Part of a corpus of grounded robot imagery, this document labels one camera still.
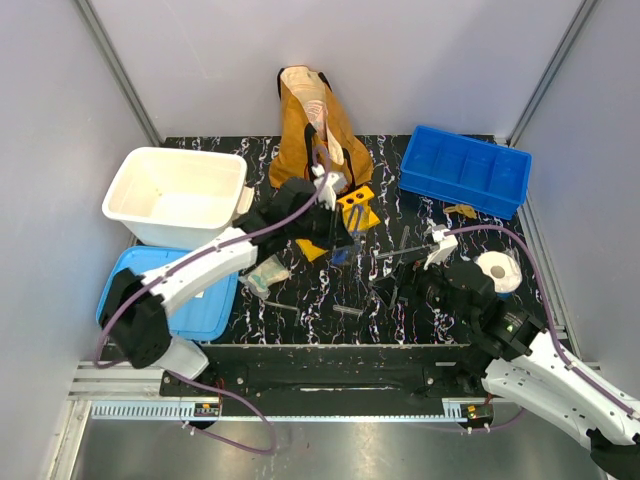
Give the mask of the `yellow test tube rack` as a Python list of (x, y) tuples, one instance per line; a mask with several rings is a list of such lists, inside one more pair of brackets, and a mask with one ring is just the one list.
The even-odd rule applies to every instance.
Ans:
[[(369, 205), (373, 197), (373, 191), (368, 186), (362, 186), (337, 200), (342, 206), (345, 227), (355, 243), (358, 243), (369, 229), (380, 223), (380, 219)], [(327, 250), (315, 246), (309, 240), (299, 239), (296, 244), (309, 262), (328, 253)]]

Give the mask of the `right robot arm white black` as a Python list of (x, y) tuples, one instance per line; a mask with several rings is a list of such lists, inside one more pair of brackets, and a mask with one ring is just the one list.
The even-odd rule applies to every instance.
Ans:
[(545, 322), (499, 298), (478, 265), (401, 264), (371, 288), (384, 304), (404, 298), (461, 322), (470, 346), (454, 373), (460, 392), (514, 402), (588, 449), (613, 478), (638, 478), (638, 400), (555, 344)]

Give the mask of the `packaged gloves clear bag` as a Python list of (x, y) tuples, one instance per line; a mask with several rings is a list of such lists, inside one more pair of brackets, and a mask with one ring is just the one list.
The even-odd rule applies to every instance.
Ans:
[(254, 296), (266, 300), (270, 295), (270, 287), (289, 279), (290, 276), (289, 270), (272, 255), (250, 272), (240, 276), (239, 282), (248, 287)]

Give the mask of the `blue safety glasses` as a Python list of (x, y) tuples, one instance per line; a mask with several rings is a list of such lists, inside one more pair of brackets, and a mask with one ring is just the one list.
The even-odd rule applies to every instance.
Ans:
[(349, 215), (345, 221), (345, 227), (353, 241), (351, 245), (336, 248), (332, 254), (331, 263), (335, 266), (348, 265), (353, 262), (360, 251), (361, 230), (360, 223), (363, 216), (363, 208), (355, 206), (349, 210)]

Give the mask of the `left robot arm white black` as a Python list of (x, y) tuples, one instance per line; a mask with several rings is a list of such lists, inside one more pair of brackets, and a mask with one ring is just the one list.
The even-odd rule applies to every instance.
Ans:
[(337, 202), (344, 185), (337, 173), (314, 181), (290, 178), (208, 244), (144, 273), (117, 272), (100, 313), (99, 342), (112, 340), (135, 369), (174, 370), (193, 394), (208, 394), (217, 373), (200, 347), (171, 334), (170, 317), (196, 294), (263, 263), (291, 241), (309, 240), (326, 250), (351, 245)]

